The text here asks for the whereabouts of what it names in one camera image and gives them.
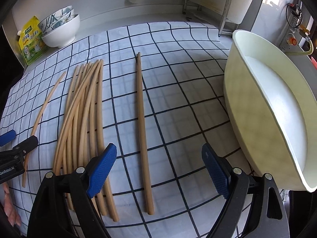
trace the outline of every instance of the white tablecloth with black grid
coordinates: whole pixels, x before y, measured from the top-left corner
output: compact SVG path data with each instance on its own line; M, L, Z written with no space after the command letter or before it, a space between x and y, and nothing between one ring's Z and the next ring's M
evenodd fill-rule
M201 159L209 142L219 156L246 173L252 169L230 124L223 98L223 75L230 47L208 24L156 22L116 28L86 37L45 58L10 91L1 132L11 129L11 149L30 136L35 118L63 71L37 128L39 146L31 153L26 188L22 176L9 182L26 234L34 198L52 169L58 128L76 65L104 60L103 132L117 146L110 181L120 221L102 217L112 238L205 237L224 198L219 196ZM136 59L142 55L145 125L155 215L145 213L137 127ZM243 230L248 197L237 231ZM83 237L71 212L78 236Z

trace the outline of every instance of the yellow green packaging bag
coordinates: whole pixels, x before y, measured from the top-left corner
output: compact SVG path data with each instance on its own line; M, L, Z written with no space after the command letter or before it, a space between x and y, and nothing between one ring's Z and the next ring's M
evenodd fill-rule
M47 45L42 40L42 31L37 26L40 23L33 16L22 28L19 45L23 52L26 64L30 65L47 51Z

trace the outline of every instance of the stack of bowls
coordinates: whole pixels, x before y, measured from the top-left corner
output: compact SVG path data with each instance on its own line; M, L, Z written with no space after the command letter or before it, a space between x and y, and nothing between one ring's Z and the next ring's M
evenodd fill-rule
M46 17L38 27L45 44L62 48L74 41L79 25L79 15L74 13L72 6L67 6Z

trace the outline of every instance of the finger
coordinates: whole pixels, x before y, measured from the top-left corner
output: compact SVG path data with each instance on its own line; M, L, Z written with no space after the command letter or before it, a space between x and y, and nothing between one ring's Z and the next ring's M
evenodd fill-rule
M15 222L18 226L22 225L22 220L18 212L16 213Z
M8 216L8 221L9 221L9 223L10 223L12 226L14 226L14 224L15 224L15 218L16 218L16 211L13 210L13 211L11 212L11 215Z
M13 204L10 198L10 195L7 193L4 193L4 212L9 217L13 210Z
M6 182L3 183L3 190L5 193L10 193L9 185Z

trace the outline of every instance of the blue gripper pad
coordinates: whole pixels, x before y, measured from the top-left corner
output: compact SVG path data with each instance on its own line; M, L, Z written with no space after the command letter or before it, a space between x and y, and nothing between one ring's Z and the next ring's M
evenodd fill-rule
M217 192L220 195L223 195L225 199L229 198L229 184L231 178L224 162L222 162L223 158L217 156L208 143L202 146L201 155Z
M101 191L116 158L117 147L112 143L106 147L102 155L97 157L92 170L88 172L89 186L87 189L87 195L89 198L94 197Z
M4 146L5 144L7 144L8 142L10 142L11 140L14 140L16 136L16 133L14 130L8 131L5 134L2 134L0 136L0 147Z

